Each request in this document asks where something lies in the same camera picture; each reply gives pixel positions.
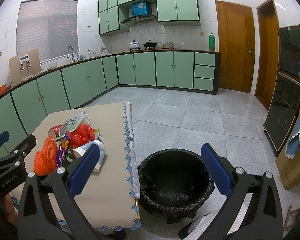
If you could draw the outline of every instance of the window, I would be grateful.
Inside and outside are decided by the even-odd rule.
[[[17,53],[39,49],[40,63],[79,52],[78,0],[22,2],[17,23]]]

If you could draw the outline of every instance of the faucet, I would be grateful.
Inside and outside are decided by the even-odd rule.
[[[74,63],[73,48],[72,48],[72,45],[71,45],[71,44],[70,44],[69,47],[68,47],[68,57],[67,57],[67,58],[70,58],[70,56],[69,56],[70,47],[71,47],[71,51],[72,51],[72,62]]]

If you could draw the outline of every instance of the trash can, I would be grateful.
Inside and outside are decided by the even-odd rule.
[[[214,190],[214,183],[196,153],[166,149],[151,154],[138,167],[139,204],[167,224],[194,218]]]

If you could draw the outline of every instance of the green bottle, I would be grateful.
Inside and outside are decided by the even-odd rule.
[[[209,36],[209,49],[212,51],[216,50],[216,38],[213,36],[213,33],[211,33]]]

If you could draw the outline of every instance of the striped fabric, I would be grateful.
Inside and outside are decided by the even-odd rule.
[[[244,219],[244,216],[246,215],[248,207],[246,205],[242,205],[240,208],[240,211],[232,224],[228,234],[233,233],[234,231],[237,231]],[[189,235],[184,240],[197,240],[199,236],[207,229],[207,227],[210,225],[210,223],[213,221],[215,216],[218,214],[220,209],[210,213],[209,215],[206,215],[204,217],[200,217],[196,219],[189,228]]]

